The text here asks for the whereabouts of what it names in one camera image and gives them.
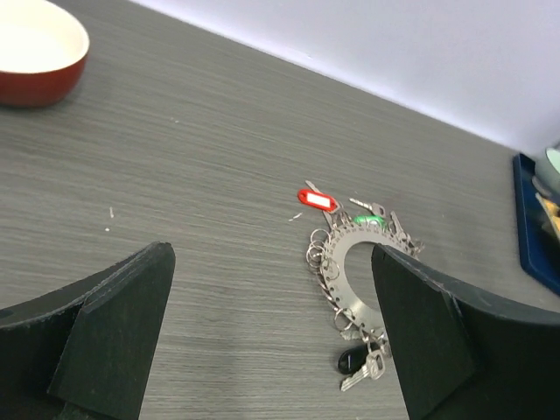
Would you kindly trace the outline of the red key tag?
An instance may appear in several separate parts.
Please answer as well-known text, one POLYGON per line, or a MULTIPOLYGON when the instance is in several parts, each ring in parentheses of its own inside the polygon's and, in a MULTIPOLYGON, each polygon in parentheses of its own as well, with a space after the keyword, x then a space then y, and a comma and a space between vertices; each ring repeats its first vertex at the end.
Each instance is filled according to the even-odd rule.
POLYGON ((315 192, 311 189, 301 189, 297 192, 299 201, 308 207, 317 208, 323 212, 331 213, 338 208, 338 202, 333 197, 315 192))

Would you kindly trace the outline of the black key tag with key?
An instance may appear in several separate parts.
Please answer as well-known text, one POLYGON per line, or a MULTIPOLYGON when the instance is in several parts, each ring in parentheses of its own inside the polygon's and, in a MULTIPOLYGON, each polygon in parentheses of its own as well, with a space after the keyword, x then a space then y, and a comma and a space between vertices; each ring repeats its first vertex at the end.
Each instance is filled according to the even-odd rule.
POLYGON ((338 358, 338 371, 345 376, 340 383, 341 392, 346 392, 364 380, 378 380, 386 370, 382 348, 373 343, 352 347, 338 358))

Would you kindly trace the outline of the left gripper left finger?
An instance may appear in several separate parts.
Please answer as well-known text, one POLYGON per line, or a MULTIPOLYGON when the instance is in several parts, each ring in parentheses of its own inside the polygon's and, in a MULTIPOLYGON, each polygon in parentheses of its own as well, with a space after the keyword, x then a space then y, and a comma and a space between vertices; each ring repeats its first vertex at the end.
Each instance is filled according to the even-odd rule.
POLYGON ((153 242, 84 279, 1 310, 3 419, 137 419, 172 287, 153 242))

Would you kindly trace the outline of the green key tag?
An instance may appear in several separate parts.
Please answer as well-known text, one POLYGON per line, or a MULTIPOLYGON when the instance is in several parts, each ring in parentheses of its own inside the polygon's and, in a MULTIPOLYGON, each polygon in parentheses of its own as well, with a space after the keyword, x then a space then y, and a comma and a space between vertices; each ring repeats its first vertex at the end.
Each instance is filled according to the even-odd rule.
POLYGON ((353 222, 364 226, 377 226, 381 229, 385 229, 387 226, 387 222, 383 217, 372 214, 356 215, 353 218, 353 222))

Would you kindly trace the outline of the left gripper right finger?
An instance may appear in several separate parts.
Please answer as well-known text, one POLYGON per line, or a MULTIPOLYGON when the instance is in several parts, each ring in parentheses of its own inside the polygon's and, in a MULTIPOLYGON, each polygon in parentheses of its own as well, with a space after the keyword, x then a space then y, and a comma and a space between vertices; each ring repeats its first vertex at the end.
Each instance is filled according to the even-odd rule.
POLYGON ((374 286, 411 419, 557 419, 559 315, 374 246, 374 286))

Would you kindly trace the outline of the large silver keyring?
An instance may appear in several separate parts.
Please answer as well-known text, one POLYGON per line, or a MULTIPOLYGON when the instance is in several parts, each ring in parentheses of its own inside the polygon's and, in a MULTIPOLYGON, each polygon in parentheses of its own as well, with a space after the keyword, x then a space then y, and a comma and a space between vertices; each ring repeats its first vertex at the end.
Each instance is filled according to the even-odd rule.
MULTIPOLYGON (((322 193, 311 181, 307 180, 305 183, 305 189, 322 193)), ((367 305, 353 290, 345 268, 347 253, 358 244, 381 244, 417 258, 424 249, 424 244, 404 230, 395 212, 388 212, 374 202, 354 198, 349 201, 365 210, 356 215, 381 216, 387 222, 386 228, 354 223, 356 215, 348 213, 337 201, 339 206, 335 211, 327 213, 320 210, 327 228, 317 228, 311 232, 305 260, 310 270, 316 274, 323 294, 335 311, 333 322, 340 335, 347 340, 381 344, 389 340, 382 314, 367 305)))

